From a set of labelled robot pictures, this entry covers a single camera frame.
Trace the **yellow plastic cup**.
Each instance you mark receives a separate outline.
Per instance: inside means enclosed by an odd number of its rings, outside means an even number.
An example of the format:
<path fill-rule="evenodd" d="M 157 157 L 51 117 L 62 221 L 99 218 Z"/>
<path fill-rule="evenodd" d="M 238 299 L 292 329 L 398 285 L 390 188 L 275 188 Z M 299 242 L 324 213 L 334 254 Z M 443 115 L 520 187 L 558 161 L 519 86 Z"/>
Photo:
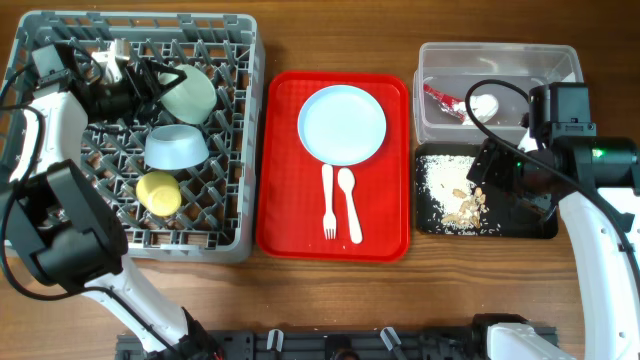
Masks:
<path fill-rule="evenodd" d="M 142 176 L 135 191 L 138 201 L 156 216 L 171 216 L 182 204 L 177 180 L 165 172 L 154 171 Z"/>

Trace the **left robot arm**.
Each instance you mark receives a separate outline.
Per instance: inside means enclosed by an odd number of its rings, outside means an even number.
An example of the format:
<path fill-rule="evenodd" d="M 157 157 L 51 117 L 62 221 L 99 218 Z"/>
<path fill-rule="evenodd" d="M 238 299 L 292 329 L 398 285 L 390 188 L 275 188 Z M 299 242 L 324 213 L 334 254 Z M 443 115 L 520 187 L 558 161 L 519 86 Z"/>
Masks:
<path fill-rule="evenodd" d="M 88 297 L 140 340 L 152 359 L 220 359 L 221 345 L 183 307 L 162 295 L 128 253 L 117 214 L 81 171 L 86 130 L 146 122 L 161 111 L 177 118 L 146 140 L 150 172 L 136 188 L 141 203 L 179 208 L 174 172 L 206 159 L 198 126 L 215 105 L 208 78 L 190 65 L 132 60 L 125 41 L 88 52 L 70 43 L 36 49 L 32 99 L 22 104 L 25 134 L 18 164 L 1 190 L 1 244 L 31 275 L 61 287 L 63 298 Z"/>

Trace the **red snack wrapper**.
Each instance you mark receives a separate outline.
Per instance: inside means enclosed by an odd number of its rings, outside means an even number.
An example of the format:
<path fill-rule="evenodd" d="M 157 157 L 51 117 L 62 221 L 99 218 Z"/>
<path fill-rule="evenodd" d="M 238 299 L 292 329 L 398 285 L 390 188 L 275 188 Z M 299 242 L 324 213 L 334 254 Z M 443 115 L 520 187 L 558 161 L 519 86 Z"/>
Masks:
<path fill-rule="evenodd" d="M 436 90 L 428 84 L 423 85 L 423 90 L 438 103 L 443 112 L 458 118 L 461 122 L 465 121 L 466 105 L 463 100 Z"/>

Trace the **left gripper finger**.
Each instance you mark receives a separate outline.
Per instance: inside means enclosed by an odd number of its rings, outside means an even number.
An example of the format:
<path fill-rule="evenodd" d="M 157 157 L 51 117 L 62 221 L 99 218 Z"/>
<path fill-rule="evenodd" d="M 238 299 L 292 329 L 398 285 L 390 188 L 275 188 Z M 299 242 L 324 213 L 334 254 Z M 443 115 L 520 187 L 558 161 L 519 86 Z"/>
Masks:
<path fill-rule="evenodd" d="M 150 93 L 144 94 L 139 105 L 139 119 L 140 120 L 153 120 L 163 110 L 161 104 L 161 98 L 173 89 L 173 85 L 169 83 L 162 84 L 156 83 L 156 88 L 152 89 Z"/>
<path fill-rule="evenodd" d="M 128 65 L 127 76 L 137 95 L 164 95 L 187 79 L 184 70 L 148 59 Z"/>

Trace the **rice and peanut shell scraps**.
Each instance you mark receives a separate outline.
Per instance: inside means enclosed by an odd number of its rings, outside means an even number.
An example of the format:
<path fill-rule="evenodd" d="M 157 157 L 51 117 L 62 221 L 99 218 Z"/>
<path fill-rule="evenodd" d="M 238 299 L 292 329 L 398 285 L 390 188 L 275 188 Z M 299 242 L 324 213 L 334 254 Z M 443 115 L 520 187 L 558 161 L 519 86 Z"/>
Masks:
<path fill-rule="evenodd" d="M 486 223 L 487 195 L 467 179 L 474 158 L 462 155 L 423 155 L 418 190 L 426 196 L 427 220 L 437 232 L 471 235 Z"/>

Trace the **pale green bowl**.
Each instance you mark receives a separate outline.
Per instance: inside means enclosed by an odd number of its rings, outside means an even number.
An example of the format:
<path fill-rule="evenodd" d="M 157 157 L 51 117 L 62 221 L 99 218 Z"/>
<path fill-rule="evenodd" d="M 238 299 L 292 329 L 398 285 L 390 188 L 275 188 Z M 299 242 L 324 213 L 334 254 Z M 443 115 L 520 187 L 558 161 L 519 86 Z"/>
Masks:
<path fill-rule="evenodd" d="M 178 120 L 199 125 L 204 123 L 217 102 L 213 83 L 208 76 L 194 66 L 176 66 L 184 70 L 187 79 L 161 98 L 163 107 Z"/>

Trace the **white plastic fork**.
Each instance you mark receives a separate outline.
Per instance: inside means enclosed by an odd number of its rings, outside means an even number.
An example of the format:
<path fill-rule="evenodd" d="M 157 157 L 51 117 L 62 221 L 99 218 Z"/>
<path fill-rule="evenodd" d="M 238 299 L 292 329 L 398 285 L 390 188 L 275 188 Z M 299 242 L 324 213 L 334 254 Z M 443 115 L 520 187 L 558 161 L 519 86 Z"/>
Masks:
<path fill-rule="evenodd" d="M 321 168 L 322 184 L 324 192 L 325 213 L 323 215 L 324 236 L 328 240 L 336 238 L 337 220 L 333 211 L 333 167 L 330 164 L 323 164 Z"/>

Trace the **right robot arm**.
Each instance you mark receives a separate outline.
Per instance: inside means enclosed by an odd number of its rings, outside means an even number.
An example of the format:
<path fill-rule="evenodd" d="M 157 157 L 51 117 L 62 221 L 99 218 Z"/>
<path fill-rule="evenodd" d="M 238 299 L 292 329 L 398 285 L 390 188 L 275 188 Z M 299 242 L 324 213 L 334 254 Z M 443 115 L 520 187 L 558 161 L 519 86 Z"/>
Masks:
<path fill-rule="evenodd" d="M 588 88 L 554 82 L 524 91 L 530 147 L 486 135 L 467 177 L 521 199 L 548 195 L 560 211 L 578 273 L 588 359 L 639 356 L 639 148 L 596 133 Z"/>

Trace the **light blue small bowl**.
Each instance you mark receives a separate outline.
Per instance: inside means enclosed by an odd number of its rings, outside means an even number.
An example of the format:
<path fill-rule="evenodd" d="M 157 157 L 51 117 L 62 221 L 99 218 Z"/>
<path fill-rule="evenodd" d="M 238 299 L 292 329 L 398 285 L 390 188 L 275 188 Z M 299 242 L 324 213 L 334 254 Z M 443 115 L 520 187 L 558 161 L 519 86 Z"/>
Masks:
<path fill-rule="evenodd" d="M 190 125 L 154 128 L 145 141 L 144 161 L 151 168 L 180 170 L 199 165 L 208 158 L 204 136 Z"/>

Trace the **white napkin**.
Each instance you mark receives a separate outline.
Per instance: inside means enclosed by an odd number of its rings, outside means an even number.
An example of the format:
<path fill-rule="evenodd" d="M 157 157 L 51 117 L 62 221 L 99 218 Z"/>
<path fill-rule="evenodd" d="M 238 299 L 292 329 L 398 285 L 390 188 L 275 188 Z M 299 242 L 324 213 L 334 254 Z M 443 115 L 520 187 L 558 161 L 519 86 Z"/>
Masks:
<path fill-rule="evenodd" d="M 473 125 L 469 112 L 466 108 L 467 103 L 465 101 L 459 104 L 459 110 L 464 115 L 463 124 Z M 491 94 L 472 95 L 470 97 L 470 106 L 475 118 L 482 124 L 489 121 L 494 117 L 499 109 L 498 99 Z"/>

